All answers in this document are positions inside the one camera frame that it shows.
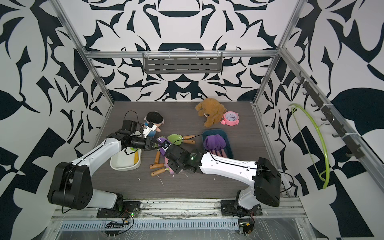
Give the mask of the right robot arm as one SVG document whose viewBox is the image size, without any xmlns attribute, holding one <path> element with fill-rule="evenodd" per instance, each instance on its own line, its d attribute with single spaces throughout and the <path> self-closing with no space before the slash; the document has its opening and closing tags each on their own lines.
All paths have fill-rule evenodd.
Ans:
<svg viewBox="0 0 384 240">
<path fill-rule="evenodd" d="M 280 206 L 282 176 L 265 159 L 238 161 L 198 150 L 188 152 L 175 144 L 163 143 L 161 149 L 169 160 L 168 166 L 178 174 L 180 171 L 206 175 L 218 175 L 242 182 L 248 187 L 238 191 L 234 201 L 221 201 L 223 216 L 251 216 L 260 204 Z"/>
</svg>

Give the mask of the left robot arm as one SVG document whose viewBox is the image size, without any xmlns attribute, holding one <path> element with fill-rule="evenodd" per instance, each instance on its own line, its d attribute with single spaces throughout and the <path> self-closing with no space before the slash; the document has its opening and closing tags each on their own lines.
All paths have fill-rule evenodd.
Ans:
<svg viewBox="0 0 384 240">
<path fill-rule="evenodd" d="M 92 175 L 111 157 L 129 148 L 151 151 L 155 142 L 152 138 L 113 133 L 87 154 L 70 163 L 59 163 L 48 193 L 49 203 L 71 210 L 98 208 L 123 213 L 122 195 L 94 189 Z"/>
</svg>

